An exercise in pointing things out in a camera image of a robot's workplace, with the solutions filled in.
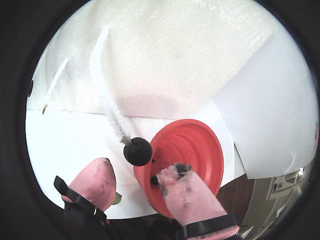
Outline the pink-tipped black gripper finger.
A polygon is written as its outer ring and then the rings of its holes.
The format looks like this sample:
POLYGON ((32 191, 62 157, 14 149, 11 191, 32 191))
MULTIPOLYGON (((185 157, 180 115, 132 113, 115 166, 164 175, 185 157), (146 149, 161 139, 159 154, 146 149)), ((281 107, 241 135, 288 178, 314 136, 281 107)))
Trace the pink-tipped black gripper finger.
POLYGON ((53 183, 64 202, 64 220, 85 240, 115 240, 105 211, 116 198, 116 176, 108 158, 96 158, 67 185, 59 176, 53 183))
POLYGON ((240 227, 191 165, 175 163, 156 174, 167 209, 181 228, 177 240, 239 240, 240 227))

